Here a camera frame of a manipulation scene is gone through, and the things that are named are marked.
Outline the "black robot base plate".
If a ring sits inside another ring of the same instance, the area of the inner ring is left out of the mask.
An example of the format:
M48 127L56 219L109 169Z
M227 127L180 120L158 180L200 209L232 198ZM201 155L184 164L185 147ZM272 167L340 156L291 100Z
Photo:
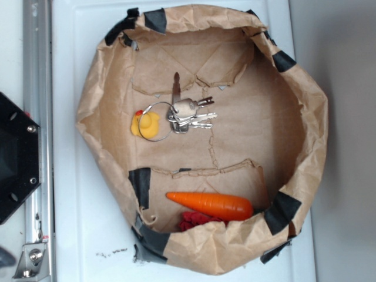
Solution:
M39 125L1 94L1 224L40 185Z

